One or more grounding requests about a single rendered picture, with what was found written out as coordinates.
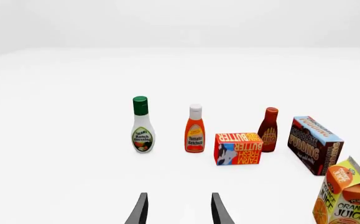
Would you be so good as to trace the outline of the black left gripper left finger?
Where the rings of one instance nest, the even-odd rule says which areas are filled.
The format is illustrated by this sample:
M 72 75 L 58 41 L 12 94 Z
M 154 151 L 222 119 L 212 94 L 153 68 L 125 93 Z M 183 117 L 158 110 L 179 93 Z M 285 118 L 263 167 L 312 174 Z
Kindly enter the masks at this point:
M 148 194 L 143 192 L 124 224 L 146 224 L 148 209 Z

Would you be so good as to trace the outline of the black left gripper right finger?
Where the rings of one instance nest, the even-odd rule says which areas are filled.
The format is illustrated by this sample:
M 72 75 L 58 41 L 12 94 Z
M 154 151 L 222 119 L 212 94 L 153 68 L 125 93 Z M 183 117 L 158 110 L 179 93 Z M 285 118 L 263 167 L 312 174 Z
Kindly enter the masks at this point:
M 213 192 L 211 195 L 211 214 L 213 224 L 235 224 L 226 210 L 219 193 L 216 192 Z

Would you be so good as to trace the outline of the orange juice carton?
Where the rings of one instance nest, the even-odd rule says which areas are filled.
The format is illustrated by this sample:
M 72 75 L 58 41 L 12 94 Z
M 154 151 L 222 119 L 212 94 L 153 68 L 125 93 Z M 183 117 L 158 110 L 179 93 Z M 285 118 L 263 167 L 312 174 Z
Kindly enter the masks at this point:
M 360 224 L 360 166 L 352 157 L 328 168 L 312 214 L 316 224 Z

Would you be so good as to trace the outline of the red butter box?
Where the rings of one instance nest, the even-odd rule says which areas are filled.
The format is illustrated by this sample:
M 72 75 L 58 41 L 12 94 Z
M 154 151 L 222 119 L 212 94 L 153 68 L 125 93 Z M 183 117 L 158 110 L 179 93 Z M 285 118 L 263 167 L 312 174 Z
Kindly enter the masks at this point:
M 259 164 L 263 141 L 256 133 L 216 134 L 217 166 Z

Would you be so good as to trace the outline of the orange tomato ketchup bottle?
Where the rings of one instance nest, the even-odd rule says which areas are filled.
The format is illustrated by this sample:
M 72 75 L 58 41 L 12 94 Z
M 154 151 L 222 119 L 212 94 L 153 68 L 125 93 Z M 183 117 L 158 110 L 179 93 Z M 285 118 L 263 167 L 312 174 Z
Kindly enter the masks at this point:
M 205 127 L 202 119 L 202 105 L 190 105 L 190 114 L 185 128 L 185 150 L 190 153 L 205 149 Z

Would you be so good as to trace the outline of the white ranch dressing bottle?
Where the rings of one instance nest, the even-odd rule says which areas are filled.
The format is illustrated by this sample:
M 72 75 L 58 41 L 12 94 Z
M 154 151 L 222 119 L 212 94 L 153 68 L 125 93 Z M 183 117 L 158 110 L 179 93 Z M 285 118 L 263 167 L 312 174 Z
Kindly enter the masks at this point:
M 131 141 L 138 153 L 147 153 L 155 144 L 155 131 L 151 125 L 146 96 L 135 96 L 132 99 L 134 110 L 134 124 L 131 132 Z

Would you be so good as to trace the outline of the brown BBQ sauce bottle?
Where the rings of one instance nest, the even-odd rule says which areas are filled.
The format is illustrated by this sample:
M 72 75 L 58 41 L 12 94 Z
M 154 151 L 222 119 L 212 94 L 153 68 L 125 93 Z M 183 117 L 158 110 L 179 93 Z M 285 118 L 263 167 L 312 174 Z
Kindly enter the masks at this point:
M 277 108 L 266 108 L 264 120 L 262 121 L 258 136 L 262 139 L 262 152 L 273 152 L 277 143 Z

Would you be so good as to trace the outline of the brown chocolate pudding box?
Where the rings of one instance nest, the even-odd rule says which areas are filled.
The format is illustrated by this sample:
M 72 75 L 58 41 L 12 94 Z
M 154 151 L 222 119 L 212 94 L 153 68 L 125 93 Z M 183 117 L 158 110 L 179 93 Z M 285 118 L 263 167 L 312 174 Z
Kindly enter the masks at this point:
M 321 176 L 337 163 L 344 141 L 312 117 L 296 116 L 287 145 L 313 175 Z

